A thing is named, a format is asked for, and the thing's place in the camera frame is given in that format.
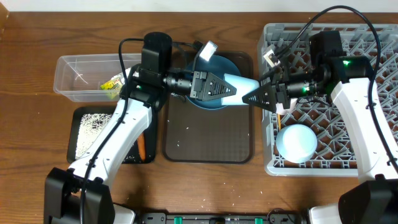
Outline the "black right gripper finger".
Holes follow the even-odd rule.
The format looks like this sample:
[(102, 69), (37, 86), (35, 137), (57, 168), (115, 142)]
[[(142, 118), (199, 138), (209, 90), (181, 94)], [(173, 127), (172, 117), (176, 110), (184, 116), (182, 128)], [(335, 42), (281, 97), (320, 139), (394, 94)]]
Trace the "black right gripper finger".
[(262, 77), (259, 79), (259, 82), (263, 82), (264, 80), (267, 80), (268, 78), (270, 78), (270, 80), (273, 78), (275, 74), (275, 70), (269, 70), (268, 72), (265, 72)]
[(277, 111), (276, 91), (266, 83), (242, 97), (243, 103), (275, 113)]

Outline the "dark blue plate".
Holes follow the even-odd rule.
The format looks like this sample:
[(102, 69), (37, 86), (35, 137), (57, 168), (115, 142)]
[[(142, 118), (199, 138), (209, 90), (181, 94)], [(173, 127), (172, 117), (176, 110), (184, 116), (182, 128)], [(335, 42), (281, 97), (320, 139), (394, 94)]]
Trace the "dark blue plate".
[[(199, 58), (195, 64), (195, 70), (211, 72), (221, 79), (224, 78), (225, 73), (237, 75), (239, 77), (241, 76), (238, 67), (231, 60), (219, 55), (213, 55), (209, 61)], [(193, 98), (188, 98), (188, 100), (195, 106), (204, 110), (220, 110), (226, 107), (221, 104), (221, 99), (199, 101)]]

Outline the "light blue cup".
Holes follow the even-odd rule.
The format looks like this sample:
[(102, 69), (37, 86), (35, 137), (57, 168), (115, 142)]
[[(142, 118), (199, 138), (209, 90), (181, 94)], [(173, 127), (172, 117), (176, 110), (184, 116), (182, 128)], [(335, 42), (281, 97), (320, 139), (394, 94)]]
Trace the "light blue cup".
[(242, 97), (253, 90), (259, 88), (257, 80), (240, 77), (237, 75), (224, 74), (224, 81), (236, 88), (236, 94), (221, 99), (222, 106), (240, 106), (245, 105)]

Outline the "light blue bowl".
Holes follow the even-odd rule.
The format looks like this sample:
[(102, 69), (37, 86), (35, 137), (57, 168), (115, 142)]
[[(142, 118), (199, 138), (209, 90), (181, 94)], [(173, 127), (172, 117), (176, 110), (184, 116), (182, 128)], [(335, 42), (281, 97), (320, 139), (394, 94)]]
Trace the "light blue bowl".
[(309, 127), (293, 124), (280, 130), (275, 144), (285, 160), (299, 164), (312, 158), (318, 146), (318, 139)]

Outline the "yellow foil snack wrapper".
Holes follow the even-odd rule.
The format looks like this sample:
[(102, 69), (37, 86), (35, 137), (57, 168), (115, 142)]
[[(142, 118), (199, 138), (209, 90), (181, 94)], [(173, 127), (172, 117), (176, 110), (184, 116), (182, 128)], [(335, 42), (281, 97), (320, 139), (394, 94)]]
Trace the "yellow foil snack wrapper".
[(100, 86), (101, 90), (107, 91), (107, 96), (110, 99), (117, 97), (124, 85), (124, 78), (122, 75), (115, 75), (110, 80)]

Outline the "wooden chopstick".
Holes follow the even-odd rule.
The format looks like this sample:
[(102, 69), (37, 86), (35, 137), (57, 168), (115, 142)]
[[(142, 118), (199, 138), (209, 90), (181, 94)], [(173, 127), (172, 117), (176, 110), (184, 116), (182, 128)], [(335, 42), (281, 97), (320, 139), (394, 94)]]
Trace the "wooden chopstick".
[(278, 124), (278, 130), (280, 131), (282, 129), (280, 114), (277, 114), (277, 124)]

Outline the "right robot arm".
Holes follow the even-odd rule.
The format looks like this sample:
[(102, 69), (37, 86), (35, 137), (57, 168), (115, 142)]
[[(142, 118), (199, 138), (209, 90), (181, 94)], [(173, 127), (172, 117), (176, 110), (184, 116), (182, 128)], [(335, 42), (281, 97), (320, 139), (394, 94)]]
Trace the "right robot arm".
[(307, 223), (396, 223), (397, 142), (382, 111), (377, 65), (365, 56), (348, 56), (340, 33), (321, 31), (309, 39), (310, 72), (271, 70), (243, 102), (276, 112), (293, 98), (328, 95), (338, 108), (356, 157), (357, 187), (337, 203), (309, 209)]

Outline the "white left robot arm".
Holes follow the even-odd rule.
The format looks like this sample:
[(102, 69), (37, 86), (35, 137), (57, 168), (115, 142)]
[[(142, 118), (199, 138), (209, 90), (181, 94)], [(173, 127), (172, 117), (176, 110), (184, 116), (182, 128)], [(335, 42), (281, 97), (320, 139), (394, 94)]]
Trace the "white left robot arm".
[(150, 126), (169, 93), (210, 101), (236, 88), (210, 72), (172, 67), (176, 44), (163, 32), (141, 39), (141, 62), (122, 67), (124, 85), (116, 109), (86, 154), (67, 170), (54, 167), (45, 180), (44, 223), (134, 223), (133, 210), (115, 204), (114, 178), (139, 136)]

